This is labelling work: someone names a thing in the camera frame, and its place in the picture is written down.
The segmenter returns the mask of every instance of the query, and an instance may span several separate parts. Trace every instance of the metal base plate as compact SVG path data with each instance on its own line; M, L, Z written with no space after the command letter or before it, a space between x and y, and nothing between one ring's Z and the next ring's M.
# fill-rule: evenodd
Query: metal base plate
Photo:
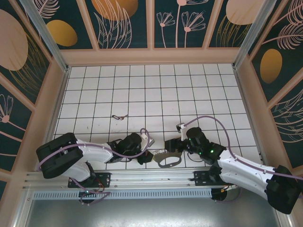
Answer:
M194 179L196 186L218 186L227 185L224 181L213 182L209 178L208 171L194 171Z
M89 188L99 188L99 181L101 181L101 183L103 184L103 186L105 188L109 188L110 185L110 173L96 173L96 180L93 182L93 184L89 187ZM74 181L68 181L68 185L69 188L79 188Z

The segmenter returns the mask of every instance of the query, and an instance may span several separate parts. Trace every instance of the flower illustration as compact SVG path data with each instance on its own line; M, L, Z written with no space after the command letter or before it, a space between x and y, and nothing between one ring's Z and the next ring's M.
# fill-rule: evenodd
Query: flower illustration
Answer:
M8 96L7 101L3 94L0 95L0 122L8 123L14 99Z
M176 48L178 48L178 25L179 25L179 15L180 15L180 8L181 6L185 5L198 5L207 3L208 0L177 0L178 7L178 13L177 13L177 25L176 25Z
M202 13L192 13L188 17L188 12L182 13L182 23L185 31L184 47L186 47L186 37L188 32L199 31L205 29L205 23L203 23L204 17Z
M174 17L172 16L171 13L163 13L163 15L162 13L157 13L157 19L162 30L162 39L163 39L164 48L166 48L166 45L164 40L163 27L174 25L176 21L173 18Z
M177 0L178 5L185 6L185 5L197 5L203 4L208 2L208 0Z

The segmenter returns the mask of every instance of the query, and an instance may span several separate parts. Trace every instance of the white grid floor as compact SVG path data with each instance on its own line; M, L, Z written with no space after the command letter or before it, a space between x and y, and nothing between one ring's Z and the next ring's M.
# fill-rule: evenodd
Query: white grid floor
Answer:
M129 117L119 121L111 115ZM164 149L165 140L180 137L178 123L200 115L223 123L234 153L261 163L230 64L73 67L54 137L74 132L78 139L106 143L145 127L155 139L149 149L154 152ZM199 119L190 126L199 126L210 141L227 146L225 133L214 120ZM175 167L205 166L192 161L200 161L198 155L190 160L186 153ZM154 161L91 164L96 170L159 168Z

